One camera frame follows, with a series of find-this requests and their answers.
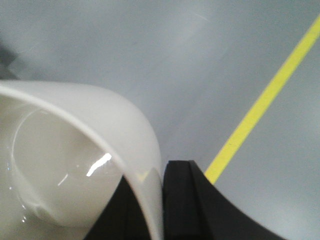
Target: white cup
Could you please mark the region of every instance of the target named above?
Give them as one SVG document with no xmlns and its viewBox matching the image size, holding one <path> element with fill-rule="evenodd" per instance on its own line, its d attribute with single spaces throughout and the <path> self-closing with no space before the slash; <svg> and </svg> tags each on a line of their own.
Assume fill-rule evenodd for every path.
<svg viewBox="0 0 320 240">
<path fill-rule="evenodd" d="M 163 238 L 159 145 L 128 100 L 90 85 L 2 81 L 0 124 L 0 239 L 83 239 L 122 175 L 151 238 Z"/>
</svg>

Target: black object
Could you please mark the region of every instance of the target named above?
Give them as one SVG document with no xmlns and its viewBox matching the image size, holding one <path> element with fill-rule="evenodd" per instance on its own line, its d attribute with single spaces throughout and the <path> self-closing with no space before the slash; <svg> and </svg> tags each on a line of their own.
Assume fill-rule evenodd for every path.
<svg viewBox="0 0 320 240">
<path fill-rule="evenodd" d="M 229 202 L 194 161 L 170 161 L 163 184 L 166 240 L 283 240 Z"/>
<path fill-rule="evenodd" d="M 2 39 L 0 38 L 0 64 L 4 67 L 8 67 L 17 57 L 17 54 L 13 53 L 2 44 Z"/>
<path fill-rule="evenodd" d="M 141 208 L 124 177 L 84 240 L 151 240 Z"/>
</svg>

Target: yellow floor stripe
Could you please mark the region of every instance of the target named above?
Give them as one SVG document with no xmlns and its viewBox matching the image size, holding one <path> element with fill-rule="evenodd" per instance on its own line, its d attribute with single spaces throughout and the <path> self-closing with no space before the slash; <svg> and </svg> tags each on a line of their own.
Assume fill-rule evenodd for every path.
<svg viewBox="0 0 320 240">
<path fill-rule="evenodd" d="M 205 171 L 205 176 L 212 184 L 215 184 L 215 182 L 218 180 L 219 176 L 224 171 L 232 157 L 236 154 L 240 146 L 259 122 L 271 103 L 274 101 L 278 93 L 285 86 L 288 79 L 305 58 L 319 36 L 320 14 L 315 19 L 308 31 L 304 34 L 292 53 L 285 60 L 283 65 L 256 100 L 254 105 L 247 112 L 240 124 L 236 127 L 229 139 L 225 142 L 224 146 L 214 158 L 208 169 Z"/>
</svg>

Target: glossy white surface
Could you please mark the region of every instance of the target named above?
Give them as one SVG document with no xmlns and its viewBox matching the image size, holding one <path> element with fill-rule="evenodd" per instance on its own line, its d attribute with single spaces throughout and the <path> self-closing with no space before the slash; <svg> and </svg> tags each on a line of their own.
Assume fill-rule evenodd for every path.
<svg viewBox="0 0 320 240">
<path fill-rule="evenodd" d="M 11 163 L 12 188 L 20 201 L 15 208 L 23 205 L 28 215 L 80 234 L 93 224 L 124 173 L 152 239 L 162 238 L 160 151 L 136 107 L 114 92 L 82 84 L 6 81 L 0 94 L 9 156 L 1 161 Z M 1 201 L 1 210 L 8 200 Z M 11 222 L 18 224 L 19 216 Z M 0 227 L 0 234 L 10 234 L 11 224 Z M 18 232 L 10 237 L 20 237 Z"/>
</svg>

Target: concrete floor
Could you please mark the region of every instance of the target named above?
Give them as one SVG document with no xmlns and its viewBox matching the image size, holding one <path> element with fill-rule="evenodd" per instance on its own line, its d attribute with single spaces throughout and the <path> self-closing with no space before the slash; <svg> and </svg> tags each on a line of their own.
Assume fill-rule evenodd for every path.
<svg viewBox="0 0 320 240">
<path fill-rule="evenodd" d="M 203 171 L 313 20 L 318 0 L 0 3 L 0 58 L 24 80 L 88 83 L 150 120 L 163 166 Z M 288 240 L 320 238 L 320 42 L 216 183 Z"/>
</svg>

